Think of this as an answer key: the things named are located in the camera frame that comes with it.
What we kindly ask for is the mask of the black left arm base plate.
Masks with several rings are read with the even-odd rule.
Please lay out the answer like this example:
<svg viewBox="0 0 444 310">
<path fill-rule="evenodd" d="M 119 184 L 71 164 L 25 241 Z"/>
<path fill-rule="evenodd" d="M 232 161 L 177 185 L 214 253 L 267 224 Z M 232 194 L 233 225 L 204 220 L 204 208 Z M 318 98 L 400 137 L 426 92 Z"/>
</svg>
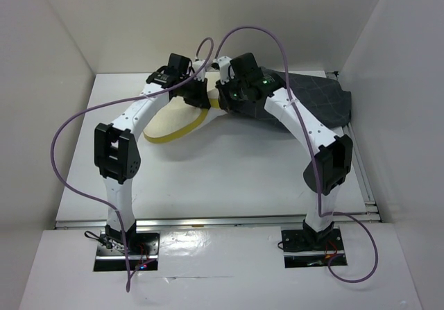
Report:
<svg viewBox="0 0 444 310">
<path fill-rule="evenodd" d="M 99 234 L 102 243 L 96 249 L 98 257 L 122 257 L 124 246 L 122 243 L 106 236 L 104 232 Z M 135 238 L 129 242 L 128 254 L 132 257 L 155 257 L 159 251 L 160 234 L 157 232 L 136 233 Z"/>
</svg>

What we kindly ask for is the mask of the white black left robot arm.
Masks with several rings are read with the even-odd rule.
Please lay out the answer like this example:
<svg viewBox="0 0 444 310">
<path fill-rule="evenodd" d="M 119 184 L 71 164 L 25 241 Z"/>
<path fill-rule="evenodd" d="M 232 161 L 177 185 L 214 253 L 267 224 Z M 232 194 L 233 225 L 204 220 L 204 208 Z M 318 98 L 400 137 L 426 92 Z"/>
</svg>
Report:
<svg viewBox="0 0 444 310">
<path fill-rule="evenodd" d="M 172 53 L 168 64 L 153 72 L 140 93 L 124 112 L 109 124 L 94 129 L 94 164 L 103 177 L 106 200 L 111 204 L 105 235 L 122 254 L 137 245 L 136 220 L 132 208 L 132 183 L 141 166 L 137 140 L 152 118 L 179 94 L 202 96 L 206 92 L 204 60 Z"/>
</svg>

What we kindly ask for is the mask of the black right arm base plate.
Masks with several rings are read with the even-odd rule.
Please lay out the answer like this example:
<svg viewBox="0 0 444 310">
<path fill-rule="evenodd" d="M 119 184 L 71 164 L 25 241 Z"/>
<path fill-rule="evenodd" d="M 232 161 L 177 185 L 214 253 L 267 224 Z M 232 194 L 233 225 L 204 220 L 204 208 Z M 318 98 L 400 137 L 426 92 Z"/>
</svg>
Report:
<svg viewBox="0 0 444 310">
<path fill-rule="evenodd" d="M 334 228 L 327 234 L 317 235 L 308 230 L 282 230 L 282 248 L 285 252 L 315 252 L 344 250 L 340 230 Z"/>
</svg>

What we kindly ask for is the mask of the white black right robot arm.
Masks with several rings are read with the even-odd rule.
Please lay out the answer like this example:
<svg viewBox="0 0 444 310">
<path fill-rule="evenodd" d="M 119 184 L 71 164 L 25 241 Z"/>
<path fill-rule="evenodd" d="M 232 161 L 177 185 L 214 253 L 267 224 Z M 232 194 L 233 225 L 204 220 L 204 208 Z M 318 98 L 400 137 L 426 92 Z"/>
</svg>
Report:
<svg viewBox="0 0 444 310">
<path fill-rule="evenodd" d="M 303 179 L 314 199 L 302 222 L 302 232 L 293 239 L 293 251 L 320 248 L 331 236 L 339 189 L 351 170 L 351 138 L 338 136 L 327 128 L 296 97 L 289 79 L 276 72 L 265 73 L 253 54 L 217 58 L 212 68 L 220 74 L 216 88 L 222 109 L 244 112 L 251 106 L 254 114 L 263 110 L 307 151 L 311 161 L 303 172 Z"/>
</svg>

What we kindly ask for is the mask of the dark grey checked pillowcase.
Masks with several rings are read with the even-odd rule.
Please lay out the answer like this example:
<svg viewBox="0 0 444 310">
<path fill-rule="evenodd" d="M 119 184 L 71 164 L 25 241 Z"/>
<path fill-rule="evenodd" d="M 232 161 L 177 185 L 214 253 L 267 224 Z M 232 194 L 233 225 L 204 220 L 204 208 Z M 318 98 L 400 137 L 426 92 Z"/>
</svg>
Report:
<svg viewBox="0 0 444 310">
<path fill-rule="evenodd" d="M 352 118 L 352 94 L 342 90 L 338 81 L 330 78 L 289 74 L 290 86 L 298 100 L 327 128 L 334 129 L 348 125 Z M 232 107 L 222 95 L 219 106 L 230 114 L 250 117 L 275 126 L 285 127 L 264 109 L 264 102 L 234 102 Z"/>
</svg>

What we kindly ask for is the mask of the cream memory foam pillow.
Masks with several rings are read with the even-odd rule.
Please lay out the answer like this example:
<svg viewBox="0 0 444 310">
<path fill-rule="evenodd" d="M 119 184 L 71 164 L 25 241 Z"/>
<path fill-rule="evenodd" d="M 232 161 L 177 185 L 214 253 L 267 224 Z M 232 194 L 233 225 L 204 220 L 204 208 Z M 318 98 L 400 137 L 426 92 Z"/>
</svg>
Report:
<svg viewBox="0 0 444 310">
<path fill-rule="evenodd" d="M 210 109 L 187 105 L 183 97 L 174 97 L 145 127 L 143 131 L 145 140 L 152 144 L 166 144 L 182 138 L 226 114 L 219 107 L 219 92 L 216 89 L 219 75 L 210 72 L 205 77 Z"/>
</svg>

